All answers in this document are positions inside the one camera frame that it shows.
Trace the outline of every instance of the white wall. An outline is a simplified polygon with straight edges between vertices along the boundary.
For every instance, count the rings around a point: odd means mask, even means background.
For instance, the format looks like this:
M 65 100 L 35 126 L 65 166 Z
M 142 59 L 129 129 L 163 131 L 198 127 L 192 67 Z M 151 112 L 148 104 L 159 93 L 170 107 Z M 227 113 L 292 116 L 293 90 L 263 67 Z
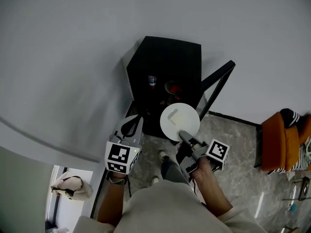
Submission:
M 202 44 L 202 78 L 236 62 L 212 111 L 262 123 L 311 112 L 311 0 L 134 0 L 141 36 Z
M 0 8 L 0 116 L 76 157 L 103 156 L 130 103 L 120 59 L 145 35 L 202 44 L 203 78 L 236 62 L 212 111 L 261 123 L 284 107 L 311 108 L 311 0 L 0 0 Z
M 130 3 L 0 0 L 0 116 L 99 160 L 131 101 L 121 63 L 137 39 Z
M 52 168 L 0 147 L 0 229 L 4 233 L 44 232 Z
M 97 166 L 100 165 L 95 161 L 85 160 L 51 149 L 23 136 L 2 122 L 0 122 L 0 145 L 0 147 L 6 148 L 14 153 L 50 165 L 56 164 L 83 170 L 96 170 Z

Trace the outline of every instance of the cable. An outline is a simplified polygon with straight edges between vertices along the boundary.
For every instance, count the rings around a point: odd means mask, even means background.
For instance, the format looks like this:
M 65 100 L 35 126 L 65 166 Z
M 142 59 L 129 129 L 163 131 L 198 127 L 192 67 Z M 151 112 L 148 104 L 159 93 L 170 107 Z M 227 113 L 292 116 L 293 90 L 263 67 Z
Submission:
M 192 182 L 193 182 L 193 184 L 194 184 L 194 188 L 193 188 L 193 190 L 194 190 L 194 194 L 196 195 L 196 192 L 195 192 L 195 182 L 194 182 L 194 179 L 192 179 Z
M 128 178 L 128 175 L 126 175 L 126 178 L 127 178 L 127 184 L 128 184 L 128 192 L 129 192 L 129 194 L 130 194 L 130 198 L 132 197 L 132 193 L 131 193 L 131 187 L 130 187 L 130 180 L 129 180 L 129 178 Z

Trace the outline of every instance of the shoe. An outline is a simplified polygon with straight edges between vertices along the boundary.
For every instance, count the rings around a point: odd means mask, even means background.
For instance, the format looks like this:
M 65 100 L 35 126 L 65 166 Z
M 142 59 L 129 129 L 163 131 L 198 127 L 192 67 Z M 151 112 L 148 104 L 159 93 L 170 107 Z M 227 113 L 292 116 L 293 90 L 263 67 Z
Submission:
M 151 179 L 151 185 L 154 185 L 160 181 L 158 176 L 153 176 Z
M 157 154 L 158 154 L 161 161 L 164 161 L 165 159 L 169 158 L 167 153 L 164 152 L 163 150 L 159 150 L 159 152 Z

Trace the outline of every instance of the white sneaker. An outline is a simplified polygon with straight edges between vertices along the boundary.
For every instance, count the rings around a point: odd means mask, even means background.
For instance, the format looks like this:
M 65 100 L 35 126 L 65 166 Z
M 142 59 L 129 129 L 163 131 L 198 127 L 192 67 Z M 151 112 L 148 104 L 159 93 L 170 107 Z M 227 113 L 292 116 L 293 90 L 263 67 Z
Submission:
M 169 156 L 167 155 L 167 153 L 164 152 L 163 150 L 159 150 L 159 152 L 158 152 L 157 154 L 158 154 L 158 156 L 159 156 L 159 158 L 160 158 L 161 161 L 164 161 L 164 159 L 166 159 L 166 157 L 169 157 Z

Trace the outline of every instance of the bag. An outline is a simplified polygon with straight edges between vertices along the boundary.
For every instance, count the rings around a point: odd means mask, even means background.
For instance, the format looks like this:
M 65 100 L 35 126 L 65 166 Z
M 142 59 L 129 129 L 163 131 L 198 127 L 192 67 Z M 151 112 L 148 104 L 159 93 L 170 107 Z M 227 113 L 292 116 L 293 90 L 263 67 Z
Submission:
M 58 196 L 64 195 L 70 200 L 87 200 L 92 196 L 90 185 L 79 176 L 72 176 L 69 172 L 62 174 L 51 186 L 52 192 Z

